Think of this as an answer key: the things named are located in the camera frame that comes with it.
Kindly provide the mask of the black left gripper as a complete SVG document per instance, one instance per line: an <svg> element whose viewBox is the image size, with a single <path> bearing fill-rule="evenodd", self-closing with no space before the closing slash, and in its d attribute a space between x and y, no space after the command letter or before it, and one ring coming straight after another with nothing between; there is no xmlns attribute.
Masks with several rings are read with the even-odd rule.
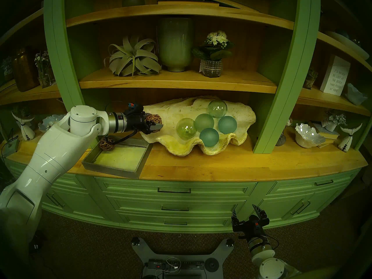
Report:
<svg viewBox="0 0 372 279"><path fill-rule="evenodd" d="M126 127L124 132L139 131L144 134L158 132L163 127L163 124L155 122L146 122L144 107L136 103L128 103L128 109L124 111L126 118Z"/></svg>

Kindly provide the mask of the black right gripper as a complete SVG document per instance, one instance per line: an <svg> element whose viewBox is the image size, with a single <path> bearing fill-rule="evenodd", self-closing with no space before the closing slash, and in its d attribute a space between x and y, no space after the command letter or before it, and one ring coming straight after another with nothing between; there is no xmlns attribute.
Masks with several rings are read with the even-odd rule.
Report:
<svg viewBox="0 0 372 279"><path fill-rule="evenodd" d="M251 215L248 221L239 221L235 209L232 211L232 230L237 233L244 233L244 235L238 235L238 238L259 238L265 236L263 227L269 225L269 218L266 212L258 207L252 205L255 215Z"/></svg>

